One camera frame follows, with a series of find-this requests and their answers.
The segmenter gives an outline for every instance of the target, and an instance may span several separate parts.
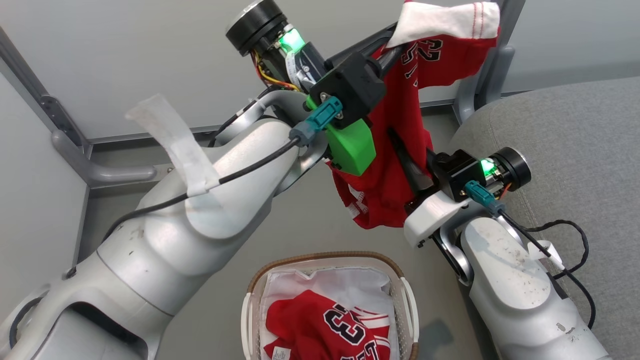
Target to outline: screw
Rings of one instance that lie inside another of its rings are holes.
[[[72,267],[71,269],[69,269],[69,271],[65,274],[65,279],[71,279],[72,277],[76,276],[76,272],[77,269],[76,267]]]

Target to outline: basket handle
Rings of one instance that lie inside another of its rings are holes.
[[[251,304],[251,293],[247,293],[242,303],[242,313],[240,316],[240,336],[242,337],[242,350],[244,352],[244,358],[251,360],[253,341],[251,337],[252,332],[249,331],[249,322],[252,321],[249,316],[249,306]]]
[[[415,303],[415,297],[413,296],[413,290],[411,290],[411,285],[409,285],[409,282],[404,278],[401,277],[400,281],[402,281],[402,289],[404,291],[403,293],[403,300],[404,300],[404,309],[406,311],[407,314],[407,320],[409,322],[408,326],[409,326],[409,331],[412,332],[412,334],[410,334],[410,336],[413,336],[413,342],[417,343],[418,342],[418,338],[420,336],[420,320],[418,319],[418,305],[416,305]]]

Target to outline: red stitching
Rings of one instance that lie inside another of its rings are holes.
[[[476,38],[476,10],[477,6],[476,3],[474,3],[474,24],[473,28],[471,28],[471,38]]]
[[[480,3],[482,6],[482,22],[480,23],[480,38],[482,38],[482,31],[484,29],[484,3]]]

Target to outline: laundry basket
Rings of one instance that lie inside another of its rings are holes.
[[[375,252],[324,252],[274,261],[253,277],[242,306],[241,336],[246,360],[260,360],[260,300],[267,276],[278,270],[316,270],[342,267],[366,267],[389,276],[390,294],[394,302],[400,360],[415,360],[418,356],[418,309],[411,286],[400,268],[388,257]]]

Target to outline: red garment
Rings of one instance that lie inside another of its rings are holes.
[[[278,336],[264,347],[272,360],[389,360],[387,315],[347,310],[311,290],[274,302],[266,327]]]
[[[335,186],[345,206],[364,229],[379,225],[402,227],[404,205],[413,193],[387,135],[393,127],[413,160],[426,172],[426,149],[433,148],[424,130],[418,90],[451,85],[475,74],[496,38],[429,37],[409,45],[407,52],[385,78],[387,95],[369,115],[376,158],[357,177],[333,169]]]

